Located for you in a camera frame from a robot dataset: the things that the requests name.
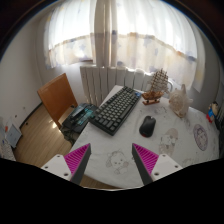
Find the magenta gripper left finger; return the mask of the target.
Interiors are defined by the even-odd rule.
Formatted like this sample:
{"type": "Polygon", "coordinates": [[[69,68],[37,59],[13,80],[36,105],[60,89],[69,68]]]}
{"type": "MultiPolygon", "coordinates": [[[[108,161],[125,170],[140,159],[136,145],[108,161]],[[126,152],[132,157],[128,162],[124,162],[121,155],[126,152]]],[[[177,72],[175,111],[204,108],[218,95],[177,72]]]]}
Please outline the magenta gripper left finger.
{"type": "Polygon", "coordinates": [[[56,154],[42,166],[42,169],[79,185],[90,155],[91,145],[86,144],[65,156],[56,154]]]}

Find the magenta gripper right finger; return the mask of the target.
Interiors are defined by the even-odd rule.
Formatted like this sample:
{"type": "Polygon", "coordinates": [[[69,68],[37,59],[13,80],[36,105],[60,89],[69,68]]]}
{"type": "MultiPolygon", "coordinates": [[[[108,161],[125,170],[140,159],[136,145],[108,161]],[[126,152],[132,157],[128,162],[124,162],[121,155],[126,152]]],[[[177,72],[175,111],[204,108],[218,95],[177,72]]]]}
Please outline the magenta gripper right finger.
{"type": "Polygon", "coordinates": [[[132,144],[132,155],[144,185],[148,185],[182,169],[167,154],[158,155],[135,143],[132,144]]]}

